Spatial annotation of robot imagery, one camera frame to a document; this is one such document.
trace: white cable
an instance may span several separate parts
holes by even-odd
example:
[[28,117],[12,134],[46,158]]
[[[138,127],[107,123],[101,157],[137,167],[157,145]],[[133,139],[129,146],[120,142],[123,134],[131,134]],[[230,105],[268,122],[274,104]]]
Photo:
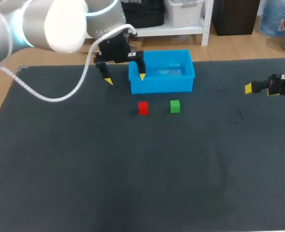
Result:
[[5,68],[5,67],[0,67],[0,70],[2,70],[3,72],[7,73],[8,75],[10,75],[16,82],[18,82],[24,89],[26,89],[29,93],[31,93],[32,95],[34,95],[35,97],[43,100],[43,101],[47,101],[47,102],[61,102],[61,101],[64,101],[68,98],[70,98],[71,96],[73,96],[81,87],[85,77],[86,77],[86,74],[87,74],[87,71],[89,69],[89,65],[90,65],[90,59],[91,59],[91,55],[95,49],[95,47],[101,43],[102,41],[106,40],[107,38],[113,36],[114,34],[124,30],[124,29],[129,29],[133,34],[136,34],[136,30],[135,28],[130,25],[130,24],[125,24],[125,25],[122,25],[118,28],[115,28],[113,29],[112,31],[108,32],[106,35],[103,35],[102,37],[100,37],[98,40],[96,40],[92,46],[90,47],[89,49],[89,53],[88,53],[88,56],[87,56],[87,59],[86,59],[86,62],[85,62],[85,66],[84,66],[84,70],[83,70],[83,73],[82,73],[82,76],[78,82],[78,84],[76,85],[76,87],[70,92],[68,93],[66,96],[64,97],[61,97],[61,98],[47,98],[39,93],[37,93],[35,90],[33,90],[31,87],[29,87],[25,82],[23,82],[20,78],[18,78],[13,72],[11,72],[9,69]]

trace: storage box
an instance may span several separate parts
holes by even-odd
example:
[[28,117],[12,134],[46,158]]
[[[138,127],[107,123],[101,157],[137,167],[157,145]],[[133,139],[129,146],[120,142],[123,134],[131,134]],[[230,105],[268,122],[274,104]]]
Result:
[[147,73],[140,79],[137,64],[129,63],[132,94],[192,92],[195,78],[189,50],[144,52]]
[[174,28],[199,24],[205,0],[165,0],[167,16]]

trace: blue plastic bin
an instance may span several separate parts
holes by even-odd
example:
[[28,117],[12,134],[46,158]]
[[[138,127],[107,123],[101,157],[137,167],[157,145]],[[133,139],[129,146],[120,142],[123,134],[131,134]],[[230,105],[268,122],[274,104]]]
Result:
[[147,73],[141,81],[135,62],[129,63],[132,94],[192,92],[195,78],[189,50],[144,52]]

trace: black table surface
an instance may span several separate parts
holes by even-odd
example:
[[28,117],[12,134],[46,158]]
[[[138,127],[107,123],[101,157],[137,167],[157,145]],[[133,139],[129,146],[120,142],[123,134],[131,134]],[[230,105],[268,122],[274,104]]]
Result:
[[[91,66],[60,103],[14,83],[0,109],[0,232],[285,230],[285,97],[244,94],[285,60],[194,65],[192,93],[131,95],[126,65],[110,66],[114,86]],[[60,97],[82,69],[19,76]]]

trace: black cabinet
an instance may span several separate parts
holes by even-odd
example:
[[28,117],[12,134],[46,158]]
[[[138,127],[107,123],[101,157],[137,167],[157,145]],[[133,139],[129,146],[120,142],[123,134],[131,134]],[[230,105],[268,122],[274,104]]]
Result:
[[250,35],[260,0],[214,0],[212,21],[218,35]]

